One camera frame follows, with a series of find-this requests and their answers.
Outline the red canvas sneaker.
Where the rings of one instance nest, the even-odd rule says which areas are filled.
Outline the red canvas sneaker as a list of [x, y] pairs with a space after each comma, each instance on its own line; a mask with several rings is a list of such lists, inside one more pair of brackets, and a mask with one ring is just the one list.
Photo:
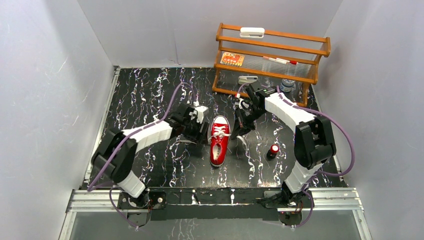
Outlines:
[[[229, 127], [228, 133], [231, 134], [230, 123], [223, 115], [218, 115], [213, 120], [210, 133], [212, 132], [212, 127]], [[220, 141], [213, 140], [210, 144], [210, 163], [213, 167], [220, 167], [224, 163], [228, 149], [228, 143], [229, 139], [227, 138]]]

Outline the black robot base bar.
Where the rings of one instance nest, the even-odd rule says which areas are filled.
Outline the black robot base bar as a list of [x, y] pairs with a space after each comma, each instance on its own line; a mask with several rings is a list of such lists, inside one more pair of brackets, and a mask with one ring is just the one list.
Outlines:
[[154, 221], [174, 219], [263, 219], [300, 222], [310, 210], [305, 193], [281, 187], [151, 187], [140, 199], [120, 193], [117, 207]]

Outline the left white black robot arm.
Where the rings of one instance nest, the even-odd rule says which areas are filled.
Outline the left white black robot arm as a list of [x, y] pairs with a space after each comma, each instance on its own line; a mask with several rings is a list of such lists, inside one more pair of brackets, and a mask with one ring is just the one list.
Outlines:
[[195, 144], [207, 141], [209, 108], [181, 104], [164, 120], [127, 130], [107, 130], [91, 158], [91, 164], [115, 185], [136, 208], [149, 203], [149, 188], [132, 170], [136, 154], [153, 144], [183, 135]]

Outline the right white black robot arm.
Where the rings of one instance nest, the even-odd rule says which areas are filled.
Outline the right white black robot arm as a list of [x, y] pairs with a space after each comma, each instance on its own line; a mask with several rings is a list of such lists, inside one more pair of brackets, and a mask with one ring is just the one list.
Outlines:
[[329, 119], [311, 114], [279, 92], [278, 87], [264, 87], [258, 82], [248, 83], [248, 99], [239, 99], [234, 109], [234, 127], [230, 139], [255, 130], [255, 121], [271, 113], [283, 121], [294, 133], [296, 162], [281, 185], [281, 192], [261, 200], [295, 207], [305, 195], [308, 181], [322, 165], [336, 154], [336, 144]]

